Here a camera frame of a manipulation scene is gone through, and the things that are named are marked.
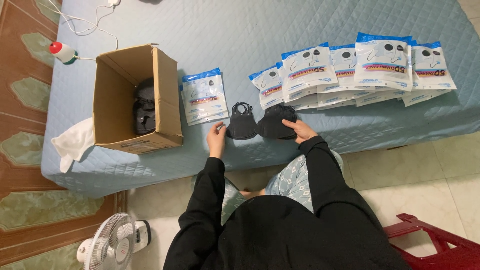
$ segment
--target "bed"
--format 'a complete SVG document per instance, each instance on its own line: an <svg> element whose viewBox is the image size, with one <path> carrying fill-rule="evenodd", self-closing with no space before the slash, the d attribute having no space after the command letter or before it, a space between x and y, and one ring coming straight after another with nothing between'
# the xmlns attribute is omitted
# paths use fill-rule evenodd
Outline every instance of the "bed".
<svg viewBox="0 0 480 270"><path fill-rule="evenodd" d="M93 21L97 5L96 1L64 0L62 11ZM100 9L101 15L108 12L112 10ZM80 21L74 25L77 30L89 26ZM302 110L299 117L339 153L414 144L480 129L480 40L456 0L129 0L102 18L99 26L118 37L119 48L158 43L178 61L179 78L220 67L227 105L251 104L257 121L263 111L248 75L279 61L282 52L325 41L331 46L353 43L358 31L413 35L419 43L439 40L458 90L410 107L389 100L359 108ZM115 48L115 39L106 33L97 30L78 36L65 23L59 26L58 41L75 48L80 57L94 58ZM50 140L92 116L95 67L89 60L72 65L55 62L41 163L46 178L100 197L194 175L202 169L208 157L204 138L212 124L189 127L180 108L183 146L144 155L92 147L67 173L61 173L60 157ZM285 163L298 154L292 141L260 136L227 139L224 162L231 171Z"/></svg>

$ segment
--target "electric fan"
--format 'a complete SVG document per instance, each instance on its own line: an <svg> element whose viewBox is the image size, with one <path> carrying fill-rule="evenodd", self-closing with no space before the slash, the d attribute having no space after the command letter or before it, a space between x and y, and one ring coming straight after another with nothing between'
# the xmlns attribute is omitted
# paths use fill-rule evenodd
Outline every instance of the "electric fan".
<svg viewBox="0 0 480 270"><path fill-rule="evenodd" d="M127 213L109 217L93 238L83 241L77 260L85 270L124 270L132 254L150 244L152 239L147 221L134 221Z"/></svg>

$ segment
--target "cardboard box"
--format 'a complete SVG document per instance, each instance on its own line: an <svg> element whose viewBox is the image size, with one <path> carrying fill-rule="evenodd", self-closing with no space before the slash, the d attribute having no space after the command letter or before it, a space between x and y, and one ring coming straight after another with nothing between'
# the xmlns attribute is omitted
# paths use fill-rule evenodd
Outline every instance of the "cardboard box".
<svg viewBox="0 0 480 270"><path fill-rule="evenodd" d="M134 132L136 86L154 78L155 132ZM95 145L143 154L182 145L177 62L145 44L100 54L96 58L93 97Z"/></svg>

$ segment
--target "white cloth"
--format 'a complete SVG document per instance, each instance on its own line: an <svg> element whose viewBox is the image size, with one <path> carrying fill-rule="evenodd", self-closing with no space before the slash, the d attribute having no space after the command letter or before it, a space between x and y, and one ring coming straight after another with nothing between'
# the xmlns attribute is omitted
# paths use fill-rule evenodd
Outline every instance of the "white cloth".
<svg viewBox="0 0 480 270"><path fill-rule="evenodd" d="M80 161L85 151L94 145L93 119L85 119L56 138L52 144L61 157L60 172L66 173L73 161Z"/></svg>

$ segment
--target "black long-sleeve shirt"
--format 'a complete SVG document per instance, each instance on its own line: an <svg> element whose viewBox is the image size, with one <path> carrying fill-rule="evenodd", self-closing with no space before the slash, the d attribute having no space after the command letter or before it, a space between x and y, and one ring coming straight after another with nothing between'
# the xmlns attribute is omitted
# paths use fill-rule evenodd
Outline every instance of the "black long-sleeve shirt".
<svg viewBox="0 0 480 270"><path fill-rule="evenodd" d="M313 214L288 197L265 195L241 204L222 227L225 166L208 158L163 269L410 269L372 209L345 184L327 143L316 136L299 150Z"/></svg>

